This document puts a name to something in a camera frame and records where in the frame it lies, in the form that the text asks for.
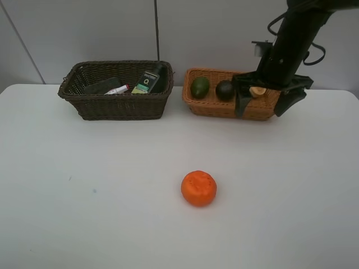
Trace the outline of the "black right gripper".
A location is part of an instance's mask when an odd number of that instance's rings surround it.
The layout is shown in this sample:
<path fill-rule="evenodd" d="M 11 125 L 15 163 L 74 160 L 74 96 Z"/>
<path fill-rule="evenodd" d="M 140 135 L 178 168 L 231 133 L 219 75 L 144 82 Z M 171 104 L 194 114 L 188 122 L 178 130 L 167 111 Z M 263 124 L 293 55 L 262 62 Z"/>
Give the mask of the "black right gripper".
<path fill-rule="evenodd" d="M 275 62 L 268 55 L 261 57 L 256 71 L 232 76 L 232 86 L 236 92 L 235 114 L 242 118 L 252 100 L 251 87 L 280 91 L 274 107 L 274 114 L 282 116 L 290 107 L 306 97 L 304 89 L 309 89 L 314 81 L 308 76 L 288 75 L 283 69 L 283 59 Z"/>

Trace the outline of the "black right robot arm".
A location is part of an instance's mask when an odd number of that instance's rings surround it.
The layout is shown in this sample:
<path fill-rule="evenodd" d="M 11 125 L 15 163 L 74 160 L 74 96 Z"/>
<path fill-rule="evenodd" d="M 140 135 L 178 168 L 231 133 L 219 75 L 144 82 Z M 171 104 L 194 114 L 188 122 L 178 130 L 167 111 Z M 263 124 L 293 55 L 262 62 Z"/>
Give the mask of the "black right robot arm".
<path fill-rule="evenodd" d="M 297 75 L 296 71 L 300 64 L 309 65 L 306 59 L 311 46 L 326 52 L 324 47 L 314 43 L 317 33 L 333 13 L 357 9 L 358 1 L 287 1 L 287 6 L 287 11 L 267 27 L 270 30 L 278 21 L 281 22 L 278 32 L 271 32 L 276 37 L 275 42 L 254 43 L 261 56 L 257 70 L 232 77 L 236 92 L 235 113 L 238 117 L 244 115 L 252 100 L 251 87 L 279 91 L 274 106 L 274 114 L 278 117 L 303 100 L 305 90 L 312 86 L 313 80 Z"/>

